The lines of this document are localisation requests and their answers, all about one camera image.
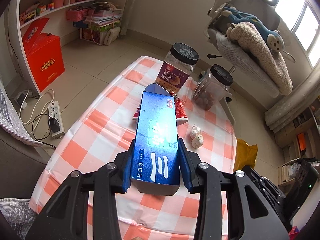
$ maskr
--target stack of papers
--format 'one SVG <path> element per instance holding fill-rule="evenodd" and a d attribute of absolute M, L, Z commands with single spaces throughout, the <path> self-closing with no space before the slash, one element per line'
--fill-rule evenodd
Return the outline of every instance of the stack of papers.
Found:
<path fill-rule="evenodd" d="M 96 25 L 96 26 L 105 26 L 110 23 L 118 21 L 122 17 L 122 14 L 119 15 L 110 15 L 105 17 L 99 17 L 99 16 L 86 16 L 86 20 L 84 20 L 84 23 L 89 25 Z"/>

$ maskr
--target plastic jar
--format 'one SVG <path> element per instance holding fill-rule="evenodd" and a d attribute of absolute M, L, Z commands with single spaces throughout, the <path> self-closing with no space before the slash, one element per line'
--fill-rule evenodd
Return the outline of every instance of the plastic jar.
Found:
<path fill-rule="evenodd" d="M 183 43 L 173 44 L 164 59 L 156 83 L 169 92 L 179 92 L 198 60 L 198 53 L 190 46 Z"/>
<path fill-rule="evenodd" d="M 223 97 L 231 97 L 229 89 L 232 83 L 230 73 L 220 65 L 214 64 L 198 82 L 192 99 L 204 110 L 210 110 Z"/>

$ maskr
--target gray sofa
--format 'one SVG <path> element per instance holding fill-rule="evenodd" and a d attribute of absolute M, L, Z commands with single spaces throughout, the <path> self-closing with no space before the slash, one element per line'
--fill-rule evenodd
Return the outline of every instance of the gray sofa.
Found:
<path fill-rule="evenodd" d="M 13 138 L 0 127 L 0 198 L 30 199 L 50 156 Z"/>

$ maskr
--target black lid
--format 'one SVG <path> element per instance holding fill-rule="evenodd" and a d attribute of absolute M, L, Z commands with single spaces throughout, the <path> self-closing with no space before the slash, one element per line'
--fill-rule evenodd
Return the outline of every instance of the black lid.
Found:
<path fill-rule="evenodd" d="M 228 71 L 220 65 L 214 64 L 210 68 L 211 74 L 222 84 L 229 87 L 233 83 L 233 78 Z"/>
<path fill-rule="evenodd" d="M 195 65 L 199 60 L 198 53 L 193 48 L 183 43 L 173 44 L 170 52 L 176 59 L 188 65 Z"/>

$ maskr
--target purple label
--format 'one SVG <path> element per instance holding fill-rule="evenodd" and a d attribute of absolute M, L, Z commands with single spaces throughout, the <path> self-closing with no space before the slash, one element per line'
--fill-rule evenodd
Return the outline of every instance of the purple label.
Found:
<path fill-rule="evenodd" d="M 163 62 L 156 82 L 166 89 L 178 92 L 190 75 Z"/>

